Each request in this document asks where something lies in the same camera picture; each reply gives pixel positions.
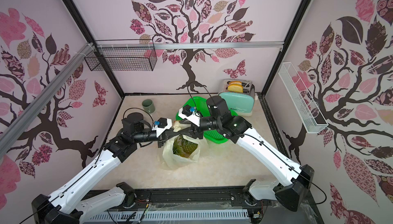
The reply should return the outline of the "green-yellow pineapple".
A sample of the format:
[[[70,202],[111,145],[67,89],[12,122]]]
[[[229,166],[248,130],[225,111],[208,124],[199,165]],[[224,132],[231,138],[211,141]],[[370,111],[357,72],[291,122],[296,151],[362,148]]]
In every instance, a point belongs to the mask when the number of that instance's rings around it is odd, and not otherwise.
[[[175,138],[173,143],[173,154],[189,158],[190,155],[198,148],[198,144],[184,139],[182,136]]]

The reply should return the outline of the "green plastic basket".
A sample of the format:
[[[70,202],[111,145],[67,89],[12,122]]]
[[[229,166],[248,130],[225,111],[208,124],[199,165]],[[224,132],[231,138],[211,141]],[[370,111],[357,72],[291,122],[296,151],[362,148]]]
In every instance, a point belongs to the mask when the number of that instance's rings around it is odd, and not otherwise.
[[[228,137],[233,136],[230,124],[234,121],[236,114],[227,106],[226,101],[220,96],[212,96],[208,99],[201,97],[191,98],[185,105],[196,108],[196,114],[200,119],[200,128],[204,132],[204,137],[216,144],[223,144],[228,141]],[[191,123],[181,119],[180,123],[191,126]]]

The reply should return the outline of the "yellow translucent plastic bag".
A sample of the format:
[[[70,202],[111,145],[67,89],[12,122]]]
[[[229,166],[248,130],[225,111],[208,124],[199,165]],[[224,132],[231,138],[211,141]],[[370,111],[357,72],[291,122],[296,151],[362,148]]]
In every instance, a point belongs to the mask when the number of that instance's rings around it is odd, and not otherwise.
[[[196,164],[206,154],[208,148],[205,137],[193,139],[186,135],[176,135],[164,144],[159,157],[161,166],[165,170],[177,170]]]

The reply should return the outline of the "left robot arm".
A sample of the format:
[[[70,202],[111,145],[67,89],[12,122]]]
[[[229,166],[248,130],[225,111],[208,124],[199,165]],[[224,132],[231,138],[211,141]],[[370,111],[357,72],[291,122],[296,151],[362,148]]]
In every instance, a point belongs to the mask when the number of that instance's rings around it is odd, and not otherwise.
[[[80,173],[50,195],[39,195],[32,201],[37,224],[82,224],[112,207],[129,209],[136,203],[135,190],[125,182],[96,196],[85,196],[109,172],[123,163],[139,144],[165,142],[175,136],[171,119],[160,118],[149,123],[139,112],[122,120],[123,128],[99,155]]]

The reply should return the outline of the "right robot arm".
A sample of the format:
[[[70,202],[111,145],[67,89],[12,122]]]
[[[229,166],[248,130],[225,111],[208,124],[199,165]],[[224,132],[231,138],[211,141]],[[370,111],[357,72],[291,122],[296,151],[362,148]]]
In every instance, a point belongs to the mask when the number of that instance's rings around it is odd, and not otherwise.
[[[207,117],[197,116],[196,108],[189,105],[183,106],[178,115],[201,132],[217,131],[251,153],[276,177],[276,181],[271,183],[252,181],[245,188],[245,201],[253,205],[256,200],[276,200],[286,209],[296,212],[311,188],[314,169],[309,165],[302,166],[279,152],[245,118],[232,115],[222,97],[210,97],[206,104],[209,110]]]

